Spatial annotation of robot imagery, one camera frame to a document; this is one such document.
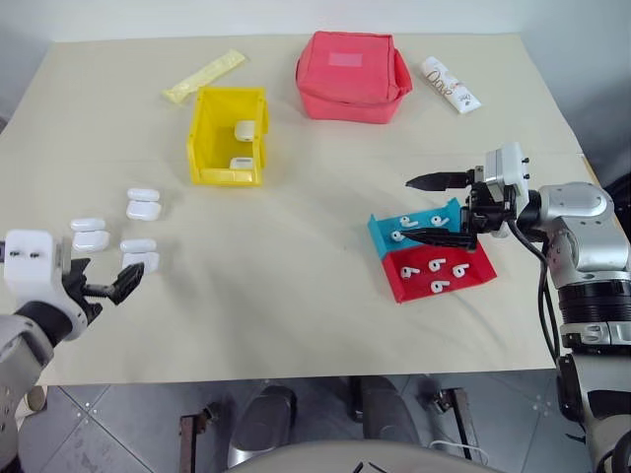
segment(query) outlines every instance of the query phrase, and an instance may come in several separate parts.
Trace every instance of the earbud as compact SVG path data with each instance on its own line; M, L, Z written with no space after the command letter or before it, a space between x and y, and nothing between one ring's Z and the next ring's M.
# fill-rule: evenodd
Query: earbud
M428 267L430 268L430 271L435 273L436 271L440 271L441 264L445 264L445 263L447 263L447 259L445 258L433 259L432 261L429 262Z
M392 238L392 240L399 243L400 241L403 241L405 236L403 236L403 234L399 230L395 230L394 232L390 234L390 238Z
M468 267L468 263L459 264L457 266L454 266L452 272L454 273L454 276L456 276L457 278L461 278L466 273L464 270Z
M401 278L410 279L412 277L412 274L418 274L420 272L421 270L418 268L410 268L409 266L403 266L401 268Z
M448 286L449 284L449 281L432 281L432 284L430 284L430 289L434 294L441 293L443 291L443 287Z
M418 226L418 222L414 221L414 222L410 222L410 218L407 216L403 216L400 219L398 219L399 222L401 223L402 227L406 227L407 229L409 229L410 227L416 227Z
M432 223L434 227L442 227L449 220L450 219L448 217L446 217L445 219L442 219L440 215L435 215L434 217L430 219L430 222Z

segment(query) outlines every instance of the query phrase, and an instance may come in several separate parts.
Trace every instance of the gray tile floor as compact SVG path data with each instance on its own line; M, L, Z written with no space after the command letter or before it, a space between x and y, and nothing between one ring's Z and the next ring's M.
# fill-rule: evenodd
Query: gray tile floor
M429 385L464 387L480 446L489 466L507 473L590 471L587 449L565 434L580 428L566 421L555 402L553 372L394 375L421 442L458 440L453 414L426 412L418 399ZM226 382L51 387L46 411L20 431L27 473L177 471L178 419L220 401L223 421L197 440L197 471L225 469L228 440L237 417L265 385L291 387L298 397L292 441L360 439L362 427L346 414L345 378L291 378ZM447 447L450 453L461 450Z

